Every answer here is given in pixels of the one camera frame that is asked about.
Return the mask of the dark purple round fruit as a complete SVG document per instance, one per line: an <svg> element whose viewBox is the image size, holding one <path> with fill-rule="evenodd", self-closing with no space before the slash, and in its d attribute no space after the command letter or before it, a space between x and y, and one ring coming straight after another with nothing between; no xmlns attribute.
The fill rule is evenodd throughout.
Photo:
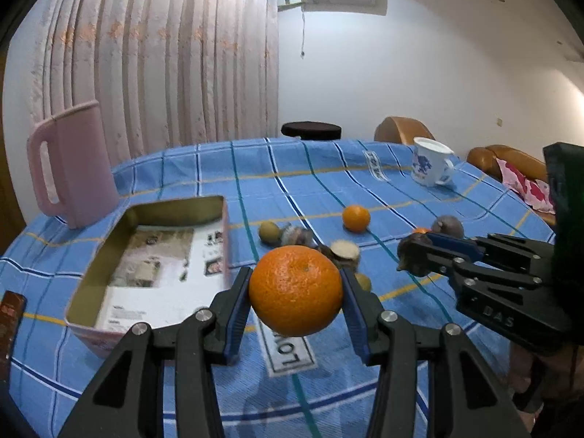
<svg viewBox="0 0 584 438"><path fill-rule="evenodd" d="M464 237L464 227L456 216L439 216L431 225L431 231L433 233L448 235L458 239Z"/></svg>

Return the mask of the yellow-green longan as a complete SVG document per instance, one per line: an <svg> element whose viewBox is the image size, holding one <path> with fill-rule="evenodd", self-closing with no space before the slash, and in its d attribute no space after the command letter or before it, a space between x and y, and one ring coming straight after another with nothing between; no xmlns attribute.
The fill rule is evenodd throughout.
<svg viewBox="0 0 584 438"><path fill-rule="evenodd" d="M364 291L370 292L372 290L371 280L366 275L356 272L354 277Z"/></svg>

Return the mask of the cream topped cake roll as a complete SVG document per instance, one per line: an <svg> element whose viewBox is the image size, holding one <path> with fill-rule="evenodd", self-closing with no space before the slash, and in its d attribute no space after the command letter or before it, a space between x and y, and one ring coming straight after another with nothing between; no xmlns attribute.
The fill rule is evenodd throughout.
<svg viewBox="0 0 584 438"><path fill-rule="evenodd" d="M360 249L352 241L338 239L331 243L331 259L341 268L356 271L360 260Z"/></svg>

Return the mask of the large orange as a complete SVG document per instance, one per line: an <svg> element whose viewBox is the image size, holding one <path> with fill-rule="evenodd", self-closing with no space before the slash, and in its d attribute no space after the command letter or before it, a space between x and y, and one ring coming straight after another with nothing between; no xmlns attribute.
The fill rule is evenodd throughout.
<svg viewBox="0 0 584 438"><path fill-rule="evenodd" d="M302 245L275 248L249 279L255 314L273 332L302 337L326 328L342 307L342 277L321 252Z"/></svg>

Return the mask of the layered cake roll dark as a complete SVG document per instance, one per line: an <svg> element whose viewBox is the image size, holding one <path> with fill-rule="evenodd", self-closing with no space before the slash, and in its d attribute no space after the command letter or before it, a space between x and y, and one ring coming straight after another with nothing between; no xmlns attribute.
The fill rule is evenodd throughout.
<svg viewBox="0 0 584 438"><path fill-rule="evenodd" d="M303 245L312 248L315 245L314 234L306 227L287 223L280 230L280 245Z"/></svg>

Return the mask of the dark chocolate cake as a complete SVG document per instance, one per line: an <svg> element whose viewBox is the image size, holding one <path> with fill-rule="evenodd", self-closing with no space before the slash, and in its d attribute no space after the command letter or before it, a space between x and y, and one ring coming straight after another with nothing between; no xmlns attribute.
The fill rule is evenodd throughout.
<svg viewBox="0 0 584 438"><path fill-rule="evenodd" d="M327 257L328 259L331 260L331 262L334 262L335 264L338 263L338 257L335 256L335 254L331 251L331 248L328 247L328 245L325 244L318 244L315 249L317 251L319 251L321 254L325 255L325 257Z"/></svg>

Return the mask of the pink floral cloth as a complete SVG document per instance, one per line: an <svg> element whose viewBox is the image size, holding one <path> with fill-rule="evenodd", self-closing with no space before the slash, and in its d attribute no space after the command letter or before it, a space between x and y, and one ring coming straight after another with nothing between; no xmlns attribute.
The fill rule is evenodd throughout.
<svg viewBox="0 0 584 438"><path fill-rule="evenodd" d="M514 191L528 206L536 212L555 214L552 200L549 196L548 183L527 178L509 161L497 158L502 176L502 184Z"/></svg>

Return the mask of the orange mandarin middle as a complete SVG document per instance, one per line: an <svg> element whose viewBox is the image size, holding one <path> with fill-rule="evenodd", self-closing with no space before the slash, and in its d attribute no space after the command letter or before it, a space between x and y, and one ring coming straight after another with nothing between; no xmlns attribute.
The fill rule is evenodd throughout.
<svg viewBox="0 0 584 438"><path fill-rule="evenodd" d="M363 233L370 224L370 212L359 205L347 206L342 211L342 223L352 233Z"/></svg>

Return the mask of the white mug blue print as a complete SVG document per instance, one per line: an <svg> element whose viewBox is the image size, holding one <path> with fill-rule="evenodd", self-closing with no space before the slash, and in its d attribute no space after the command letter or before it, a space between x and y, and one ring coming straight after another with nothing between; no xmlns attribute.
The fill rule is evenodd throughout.
<svg viewBox="0 0 584 438"><path fill-rule="evenodd" d="M451 148L432 138L415 137L412 177L426 187L445 186L452 181L454 164Z"/></svg>

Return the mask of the brown leather chair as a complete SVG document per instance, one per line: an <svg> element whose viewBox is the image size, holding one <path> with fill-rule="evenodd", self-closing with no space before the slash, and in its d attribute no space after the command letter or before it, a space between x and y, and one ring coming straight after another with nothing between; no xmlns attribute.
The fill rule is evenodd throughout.
<svg viewBox="0 0 584 438"><path fill-rule="evenodd" d="M374 140L412 145L414 138L434 139L433 134L422 122L405 117L386 117L374 131Z"/></svg>

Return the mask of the paper leaflet in tin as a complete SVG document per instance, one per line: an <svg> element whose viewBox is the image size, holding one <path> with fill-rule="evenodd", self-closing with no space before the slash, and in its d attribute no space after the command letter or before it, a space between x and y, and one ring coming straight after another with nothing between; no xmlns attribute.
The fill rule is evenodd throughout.
<svg viewBox="0 0 584 438"><path fill-rule="evenodd" d="M139 226L105 290L95 328L126 333L181 323L228 289L224 226Z"/></svg>

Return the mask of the pink metal tin box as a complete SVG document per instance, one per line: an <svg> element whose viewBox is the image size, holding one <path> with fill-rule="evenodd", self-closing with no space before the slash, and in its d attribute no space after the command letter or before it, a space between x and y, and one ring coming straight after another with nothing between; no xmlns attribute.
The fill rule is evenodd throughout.
<svg viewBox="0 0 584 438"><path fill-rule="evenodd" d="M139 204L125 210L99 247L65 323L105 358L134 324L181 323L231 285L224 197Z"/></svg>

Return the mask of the green-brown longan far left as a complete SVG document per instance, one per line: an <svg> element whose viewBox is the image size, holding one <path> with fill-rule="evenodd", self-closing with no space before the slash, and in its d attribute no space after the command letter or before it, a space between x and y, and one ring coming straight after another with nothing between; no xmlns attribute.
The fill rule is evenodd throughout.
<svg viewBox="0 0 584 438"><path fill-rule="evenodd" d="M262 243L277 245L281 239L281 228L273 222L263 222L258 228L258 236Z"/></svg>

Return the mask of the dark object left edge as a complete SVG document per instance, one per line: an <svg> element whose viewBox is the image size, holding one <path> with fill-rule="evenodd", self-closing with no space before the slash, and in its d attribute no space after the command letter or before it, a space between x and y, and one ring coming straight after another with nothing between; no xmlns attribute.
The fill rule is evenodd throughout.
<svg viewBox="0 0 584 438"><path fill-rule="evenodd" d="M26 298L12 291L6 291L1 301L0 311L0 377L7 382L10 376L10 364L24 311Z"/></svg>

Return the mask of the pink patterned curtain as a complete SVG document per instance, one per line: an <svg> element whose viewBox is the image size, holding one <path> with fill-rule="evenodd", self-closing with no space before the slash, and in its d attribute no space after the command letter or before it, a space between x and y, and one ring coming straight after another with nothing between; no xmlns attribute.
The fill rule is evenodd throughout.
<svg viewBox="0 0 584 438"><path fill-rule="evenodd" d="M49 0L32 119L100 104L112 164L277 133L277 0Z"/></svg>

